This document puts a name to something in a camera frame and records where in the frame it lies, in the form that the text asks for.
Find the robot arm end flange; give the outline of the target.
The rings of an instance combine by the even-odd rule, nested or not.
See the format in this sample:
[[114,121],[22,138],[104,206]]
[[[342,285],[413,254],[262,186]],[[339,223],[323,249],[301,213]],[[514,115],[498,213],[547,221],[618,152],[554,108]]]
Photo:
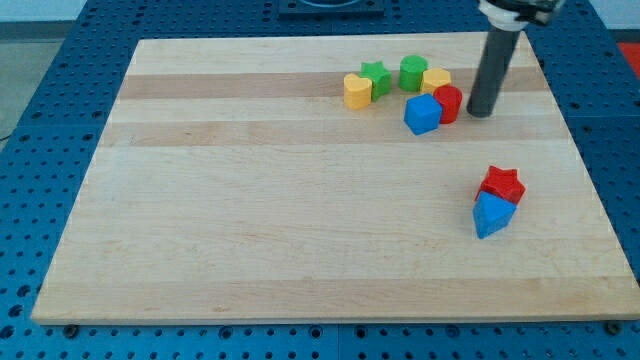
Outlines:
[[490,24],[504,31],[520,31],[528,24],[547,26],[565,0],[479,0],[479,10]]

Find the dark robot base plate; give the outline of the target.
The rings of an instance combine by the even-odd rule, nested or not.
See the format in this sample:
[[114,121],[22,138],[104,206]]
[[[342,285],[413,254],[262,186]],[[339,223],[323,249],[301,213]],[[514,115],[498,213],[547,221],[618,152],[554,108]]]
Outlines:
[[385,0],[277,0],[280,18],[383,15]]

